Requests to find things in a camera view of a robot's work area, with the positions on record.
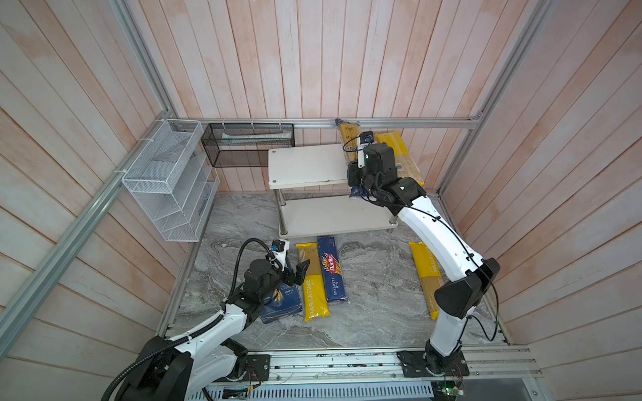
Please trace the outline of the yellow clear spaghetti bag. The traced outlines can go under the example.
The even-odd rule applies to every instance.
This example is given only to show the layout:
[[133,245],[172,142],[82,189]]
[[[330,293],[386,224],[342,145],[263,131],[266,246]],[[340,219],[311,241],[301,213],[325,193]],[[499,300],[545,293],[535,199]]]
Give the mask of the yellow clear spaghetti bag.
[[410,177],[419,185],[425,185],[416,162],[412,159],[400,132],[379,133],[375,134],[374,138],[378,143],[384,143],[394,151],[396,169],[399,177]]

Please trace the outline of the wide blue Barilla pasta box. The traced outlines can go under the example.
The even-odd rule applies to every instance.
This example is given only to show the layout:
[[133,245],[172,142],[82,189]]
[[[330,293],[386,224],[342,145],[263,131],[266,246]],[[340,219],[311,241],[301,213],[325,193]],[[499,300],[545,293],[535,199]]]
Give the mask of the wide blue Barilla pasta box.
[[295,286],[281,284],[264,299],[260,319],[262,323],[268,324],[283,317],[293,316],[302,310],[303,304],[299,289]]

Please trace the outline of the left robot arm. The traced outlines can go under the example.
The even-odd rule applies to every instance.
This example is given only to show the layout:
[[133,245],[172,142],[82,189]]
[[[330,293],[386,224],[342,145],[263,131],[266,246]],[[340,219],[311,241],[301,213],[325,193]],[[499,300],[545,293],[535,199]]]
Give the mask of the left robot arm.
[[281,285],[303,285],[310,262],[292,267],[289,241],[254,242],[266,255],[250,263],[242,282],[232,283],[220,311],[183,334],[149,340],[137,360],[108,385],[104,400],[184,400],[205,393],[217,380],[247,382],[232,393],[247,396],[267,379],[269,356],[250,356],[234,336],[260,317]]

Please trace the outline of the white two-tier shelf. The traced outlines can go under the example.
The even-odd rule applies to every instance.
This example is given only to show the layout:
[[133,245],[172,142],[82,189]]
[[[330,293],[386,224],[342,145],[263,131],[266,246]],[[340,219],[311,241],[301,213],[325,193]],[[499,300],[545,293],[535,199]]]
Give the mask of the white two-tier shelf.
[[269,150],[269,188],[279,204],[282,238],[392,230],[396,218],[386,209],[348,195],[285,200],[283,191],[347,182],[342,145]]

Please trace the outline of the yellow Pastatime spaghetti bag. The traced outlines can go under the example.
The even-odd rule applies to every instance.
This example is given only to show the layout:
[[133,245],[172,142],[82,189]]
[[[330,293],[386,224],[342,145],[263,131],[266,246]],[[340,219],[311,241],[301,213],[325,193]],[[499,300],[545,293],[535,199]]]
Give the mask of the yellow Pastatime spaghetti bag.
[[318,246],[316,243],[306,243],[297,244],[296,247],[299,261],[309,261],[309,268],[302,285],[305,308],[304,321],[311,322],[316,318],[329,317],[331,312],[326,299]]

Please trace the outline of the black mesh basket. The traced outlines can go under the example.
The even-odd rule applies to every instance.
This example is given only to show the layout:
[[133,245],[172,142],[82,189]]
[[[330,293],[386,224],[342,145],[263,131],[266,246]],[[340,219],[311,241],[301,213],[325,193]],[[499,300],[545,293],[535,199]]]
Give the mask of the black mesh basket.
[[214,168],[269,166],[269,151],[295,147],[294,125],[286,123],[209,123],[202,146]]

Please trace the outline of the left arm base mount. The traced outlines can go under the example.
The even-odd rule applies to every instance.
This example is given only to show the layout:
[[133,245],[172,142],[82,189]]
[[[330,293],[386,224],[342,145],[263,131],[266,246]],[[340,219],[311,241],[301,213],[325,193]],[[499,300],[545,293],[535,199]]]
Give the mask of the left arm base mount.
[[222,346],[233,352],[235,360],[231,372],[220,381],[253,381],[261,384],[269,379],[269,354],[250,354],[246,347],[233,339],[227,339]]

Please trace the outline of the dark blue spaghetti bag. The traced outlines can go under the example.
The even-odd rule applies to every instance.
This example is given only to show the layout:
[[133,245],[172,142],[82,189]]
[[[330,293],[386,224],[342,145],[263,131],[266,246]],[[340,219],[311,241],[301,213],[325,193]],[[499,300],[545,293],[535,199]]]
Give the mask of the dark blue spaghetti bag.
[[363,189],[363,172],[358,167],[357,145],[361,131],[358,124],[349,123],[346,120],[337,118],[335,121],[342,138],[342,150],[347,162],[347,179],[350,188],[350,197],[365,197]]

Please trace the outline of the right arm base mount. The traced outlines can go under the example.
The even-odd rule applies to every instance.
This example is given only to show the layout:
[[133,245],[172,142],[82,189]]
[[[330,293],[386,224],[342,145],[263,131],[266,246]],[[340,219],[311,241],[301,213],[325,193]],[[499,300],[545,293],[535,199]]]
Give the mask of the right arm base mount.
[[405,378],[456,376],[464,377],[470,374],[467,361],[462,352],[462,344],[458,342],[453,353],[447,357],[439,354],[429,343],[421,351],[402,350],[396,353]]

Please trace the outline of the narrow blue Barilla spaghetti box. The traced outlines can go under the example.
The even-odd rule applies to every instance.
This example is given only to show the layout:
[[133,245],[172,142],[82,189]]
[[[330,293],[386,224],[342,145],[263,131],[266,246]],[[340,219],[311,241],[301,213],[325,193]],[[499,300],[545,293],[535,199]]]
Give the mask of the narrow blue Barilla spaghetti box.
[[331,236],[318,237],[317,245],[326,300],[328,303],[344,302],[347,297],[335,239]]

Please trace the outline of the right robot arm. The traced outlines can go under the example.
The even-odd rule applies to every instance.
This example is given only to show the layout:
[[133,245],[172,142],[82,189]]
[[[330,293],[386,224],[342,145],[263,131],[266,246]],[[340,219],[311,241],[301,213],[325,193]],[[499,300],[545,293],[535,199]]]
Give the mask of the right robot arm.
[[469,247],[441,217],[423,186],[411,177],[399,177],[394,150],[386,144],[344,149],[357,160],[348,164],[349,186],[364,192],[362,199],[388,209],[427,245],[446,274],[435,293],[439,316],[423,353],[399,352],[400,361],[419,374],[443,376],[462,360],[461,337],[476,306],[500,271],[498,261],[485,259]]

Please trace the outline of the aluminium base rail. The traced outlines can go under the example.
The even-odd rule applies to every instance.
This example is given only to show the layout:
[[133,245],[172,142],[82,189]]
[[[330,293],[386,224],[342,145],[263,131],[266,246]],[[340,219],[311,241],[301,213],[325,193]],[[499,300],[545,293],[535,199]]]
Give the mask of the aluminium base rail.
[[312,349],[253,353],[249,383],[218,382],[195,400],[550,400],[525,346],[465,346],[440,376],[422,349]]

